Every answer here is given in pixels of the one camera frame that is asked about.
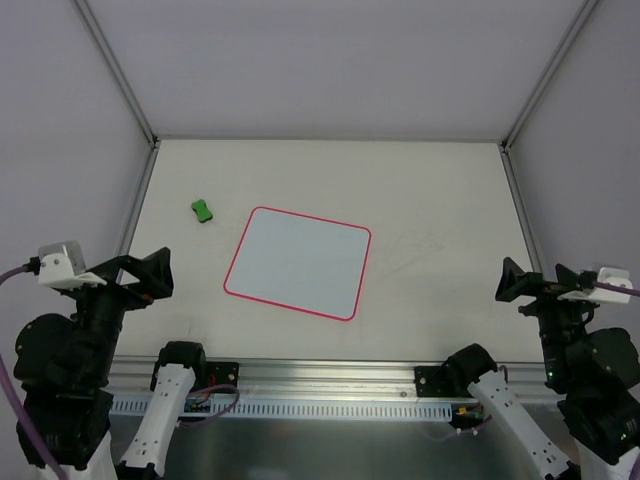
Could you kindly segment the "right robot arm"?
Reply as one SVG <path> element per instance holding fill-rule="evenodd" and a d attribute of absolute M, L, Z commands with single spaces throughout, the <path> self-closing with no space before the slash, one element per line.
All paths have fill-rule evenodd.
<path fill-rule="evenodd" d="M 512 393 L 505 369 L 472 344 L 441 366 L 445 388 L 471 396 L 528 457 L 541 479 L 636 479 L 639 476 L 639 351 L 623 328 L 588 331 L 603 304 L 626 305 L 638 296 L 628 271 L 615 267 L 575 272 L 558 264 L 549 281 L 505 258 L 498 302 L 531 298 L 518 311 L 538 323 L 545 385 L 578 448 L 573 462 Z"/>

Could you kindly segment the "pink framed whiteboard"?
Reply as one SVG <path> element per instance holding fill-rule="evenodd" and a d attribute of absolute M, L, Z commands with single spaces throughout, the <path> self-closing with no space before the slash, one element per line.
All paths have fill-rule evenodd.
<path fill-rule="evenodd" d="M 258 206 L 223 288 L 238 298 L 349 322 L 358 310 L 371 242 L 364 226 Z"/>

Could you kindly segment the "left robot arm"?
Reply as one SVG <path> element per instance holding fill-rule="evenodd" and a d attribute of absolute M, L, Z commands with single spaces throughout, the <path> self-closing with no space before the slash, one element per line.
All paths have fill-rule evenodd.
<path fill-rule="evenodd" d="M 111 458 L 114 396 L 106 388 L 126 313 L 173 294 L 170 249 L 88 268 L 79 244 L 62 242 L 40 248 L 19 270 L 76 305 L 73 317 L 36 317 L 15 342 L 13 376 L 26 393 L 17 433 L 27 461 L 44 478 L 162 478 L 187 396 L 208 379 L 203 346 L 170 341 L 160 350 L 150 403 L 119 461 Z"/>

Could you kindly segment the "green whiteboard eraser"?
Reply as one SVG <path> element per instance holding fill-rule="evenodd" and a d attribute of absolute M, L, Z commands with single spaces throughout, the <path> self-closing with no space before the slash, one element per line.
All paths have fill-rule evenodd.
<path fill-rule="evenodd" d="M 213 212 L 209 209 L 204 199 L 198 199 L 192 202 L 190 208 L 199 223 L 206 223 L 214 218 Z"/>

